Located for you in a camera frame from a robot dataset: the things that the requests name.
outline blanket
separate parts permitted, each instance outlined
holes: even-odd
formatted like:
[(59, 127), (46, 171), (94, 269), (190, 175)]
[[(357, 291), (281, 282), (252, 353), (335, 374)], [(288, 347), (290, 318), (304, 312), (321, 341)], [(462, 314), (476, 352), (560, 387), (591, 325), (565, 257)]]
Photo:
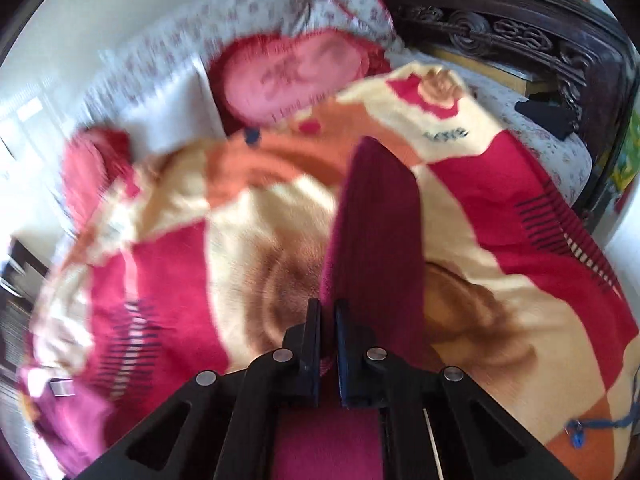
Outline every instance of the blanket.
[[(347, 297), (381, 345), (416, 367), (466, 370), (580, 480), (622, 468), (629, 426), (587, 429), (579, 448), (565, 432), (632, 403), (640, 338), (610, 265), (462, 80), (417, 62), (117, 180), (38, 301), (24, 402), (76, 474), (64, 457), (79, 433), (90, 462), (198, 371), (277, 348), (317, 295), (325, 356), (332, 300)], [(56, 401), (72, 428), (52, 423), (32, 376), (73, 379), (75, 397)], [(323, 391), (335, 395), (334, 379)], [(108, 405), (91, 428), (87, 392)], [(304, 478), (379, 478), (373, 419), (324, 410), (287, 414), (274, 477), (300, 478), (291, 447), (307, 446), (305, 463), (331, 460)]]

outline red pillow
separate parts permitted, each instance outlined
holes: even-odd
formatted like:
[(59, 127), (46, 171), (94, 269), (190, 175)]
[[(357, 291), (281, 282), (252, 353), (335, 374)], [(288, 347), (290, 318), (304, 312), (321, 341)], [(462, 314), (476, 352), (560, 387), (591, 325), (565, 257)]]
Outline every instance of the red pillow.
[(65, 147), (62, 185), (66, 207), (80, 232), (107, 188), (129, 165), (129, 136), (94, 128), (76, 133)]
[(378, 44), (329, 28), (237, 40), (211, 64), (209, 82), (228, 135), (268, 126), (357, 79), (390, 71)]

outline blue string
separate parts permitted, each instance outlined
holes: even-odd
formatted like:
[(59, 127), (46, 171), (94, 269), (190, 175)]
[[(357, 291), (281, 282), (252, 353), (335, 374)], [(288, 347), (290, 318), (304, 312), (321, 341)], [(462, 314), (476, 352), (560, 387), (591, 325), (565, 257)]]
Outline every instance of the blue string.
[(260, 141), (260, 130), (258, 130), (257, 128), (250, 128), (250, 127), (246, 127), (244, 129), (244, 142), (246, 142), (248, 146), (257, 148), (259, 141)]
[(628, 428), (638, 421), (640, 416), (640, 390), (638, 390), (638, 375), (640, 367), (634, 375), (634, 384), (631, 390), (631, 408), (623, 418), (618, 420), (608, 420), (606, 418), (592, 418), (588, 420), (578, 420), (572, 418), (564, 427), (566, 434), (571, 438), (571, 444), (576, 449), (584, 446), (584, 430), (606, 430), (609, 428)]

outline red patch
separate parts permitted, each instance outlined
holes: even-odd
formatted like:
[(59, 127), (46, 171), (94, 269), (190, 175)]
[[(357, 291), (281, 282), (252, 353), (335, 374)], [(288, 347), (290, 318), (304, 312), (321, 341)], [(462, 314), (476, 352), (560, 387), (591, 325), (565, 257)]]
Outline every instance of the red patch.
[[(313, 46), (329, 40), (334, 50), (323, 47), (318, 59), (325, 64), (320, 68), (312, 59)], [(341, 68), (331, 58), (336, 46), (342, 49), (337, 56), (344, 62)], [(324, 28), (296, 38), (279, 34), (239, 38), (213, 60), (208, 75), (225, 132), (231, 135), (244, 126), (272, 124), (353, 81), (388, 72), (391, 65), (377, 43)]]
[(317, 119), (307, 119), (298, 125), (298, 130), (301, 134), (317, 135), (320, 133), (320, 123)]
[(423, 111), (435, 115), (439, 119), (450, 119), (458, 114), (458, 99), (455, 100), (451, 108), (442, 108), (425, 101), (418, 86), (422, 79), (420, 76), (411, 74), (407, 79), (393, 79), (386, 82), (396, 95), (403, 101), (420, 107)]
[(105, 430), (108, 446), (198, 372), (226, 371), (228, 357), (207, 293), (205, 229), (206, 223), (198, 222), (132, 248), (139, 293), (135, 308), (125, 304), (121, 253), (92, 267), (94, 350), (82, 380), (108, 396), (123, 366), (133, 366)]

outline white wall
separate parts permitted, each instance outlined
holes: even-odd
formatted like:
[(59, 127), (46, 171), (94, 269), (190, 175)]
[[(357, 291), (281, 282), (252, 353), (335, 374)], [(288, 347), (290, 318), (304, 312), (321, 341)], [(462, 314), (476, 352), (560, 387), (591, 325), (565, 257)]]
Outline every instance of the white wall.
[(622, 213), (610, 208), (593, 234), (620, 279), (627, 301), (640, 323), (640, 182)]
[[(10, 138), (17, 158), (11, 182), (0, 180), (0, 203), (12, 204), (10, 215), (0, 219), (0, 235), (16, 233), (49, 261), (62, 230), (46, 188), (70, 133), (68, 113), (100, 68), (100, 52), (117, 49), (190, 1), (46, 0), (40, 6), (0, 67), (0, 136)], [(16, 112), (34, 97), (43, 109), (23, 123)]]

